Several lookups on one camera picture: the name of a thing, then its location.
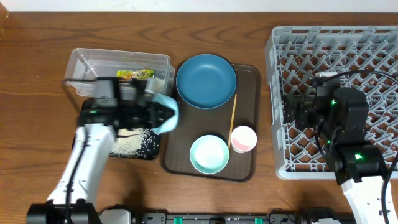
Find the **light blue bowl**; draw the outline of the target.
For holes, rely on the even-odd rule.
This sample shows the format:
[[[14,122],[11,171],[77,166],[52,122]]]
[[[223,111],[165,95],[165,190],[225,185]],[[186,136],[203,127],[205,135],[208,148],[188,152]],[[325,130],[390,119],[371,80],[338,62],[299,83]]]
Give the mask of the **light blue bowl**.
[[[150,103],[150,121],[155,134],[173,131],[178,125],[179,108],[175,99],[157,93]]]

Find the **green orange snack wrapper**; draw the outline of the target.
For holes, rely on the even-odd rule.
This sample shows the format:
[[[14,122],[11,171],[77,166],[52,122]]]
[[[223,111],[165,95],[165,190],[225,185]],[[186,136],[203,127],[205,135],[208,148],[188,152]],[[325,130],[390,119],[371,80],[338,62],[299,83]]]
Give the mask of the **green orange snack wrapper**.
[[[148,78],[154,78],[155,71],[151,69],[142,70],[118,70],[116,76],[123,80],[146,80]]]

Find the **white tissue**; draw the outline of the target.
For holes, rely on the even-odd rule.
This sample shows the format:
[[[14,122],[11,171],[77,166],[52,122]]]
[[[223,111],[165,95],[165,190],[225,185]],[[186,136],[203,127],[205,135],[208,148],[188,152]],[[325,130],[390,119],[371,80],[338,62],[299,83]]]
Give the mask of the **white tissue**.
[[[146,91],[149,93],[162,93],[165,86],[165,80],[160,78],[147,79]]]

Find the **white rice pile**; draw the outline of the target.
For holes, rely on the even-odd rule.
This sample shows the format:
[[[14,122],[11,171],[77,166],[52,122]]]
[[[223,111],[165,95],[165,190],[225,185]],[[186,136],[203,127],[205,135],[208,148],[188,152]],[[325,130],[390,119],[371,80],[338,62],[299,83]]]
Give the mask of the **white rice pile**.
[[[150,159],[157,146],[157,135],[151,129],[134,128],[133,130],[120,129],[116,143],[109,155],[130,159]]]

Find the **dark blue plate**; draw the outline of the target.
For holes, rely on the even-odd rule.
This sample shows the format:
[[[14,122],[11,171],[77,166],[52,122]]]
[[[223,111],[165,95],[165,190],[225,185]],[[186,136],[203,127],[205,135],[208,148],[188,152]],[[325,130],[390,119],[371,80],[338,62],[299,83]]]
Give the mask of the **dark blue plate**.
[[[189,105],[213,109],[225,104],[234,94],[237,77],[232,65],[213,54],[193,56],[181,64],[176,88]]]

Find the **mint green bowl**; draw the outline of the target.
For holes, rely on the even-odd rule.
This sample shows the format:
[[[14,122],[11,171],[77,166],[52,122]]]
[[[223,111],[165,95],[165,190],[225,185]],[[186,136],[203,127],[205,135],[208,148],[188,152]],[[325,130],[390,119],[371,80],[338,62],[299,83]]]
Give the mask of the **mint green bowl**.
[[[202,174],[217,174],[229,161],[226,142],[215,135],[204,135],[196,139],[190,147],[190,162]]]

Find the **pink white cup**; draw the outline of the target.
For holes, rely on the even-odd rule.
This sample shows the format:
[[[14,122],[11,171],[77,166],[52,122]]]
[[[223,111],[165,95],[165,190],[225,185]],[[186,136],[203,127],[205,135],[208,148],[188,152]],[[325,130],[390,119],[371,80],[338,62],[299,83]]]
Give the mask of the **pink white cup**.
[[[253,150],[257,145],[257,134],[248,126],[238,126],[231,133],[231,147],[237,153]]]

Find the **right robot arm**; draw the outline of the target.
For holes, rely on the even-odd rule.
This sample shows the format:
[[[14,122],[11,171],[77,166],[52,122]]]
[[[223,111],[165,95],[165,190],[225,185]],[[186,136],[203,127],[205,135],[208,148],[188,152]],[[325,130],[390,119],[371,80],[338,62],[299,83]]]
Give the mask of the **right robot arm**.
[[[361,90],[342,87],[343,73],[318,72],[310,84],[314,96],[285,95],[284,122],[299,130],[313,128],[318,150],[349,202],[356,223],[397,223],[390,179],[382,152],[366,137],[369,103]]]

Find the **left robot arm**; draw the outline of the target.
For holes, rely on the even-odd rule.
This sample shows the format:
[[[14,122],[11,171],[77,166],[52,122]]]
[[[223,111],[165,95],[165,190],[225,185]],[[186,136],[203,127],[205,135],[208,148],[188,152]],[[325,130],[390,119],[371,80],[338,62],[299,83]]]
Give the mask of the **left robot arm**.
[[[174,130],[178,103],[152,90],[153,79],[99,77],[79,108],[73,149],[63,175],[45,203],[33,203],[27,223],[135,223],[132,210],[117,205],[98,213],[98,187],[121,129]]]

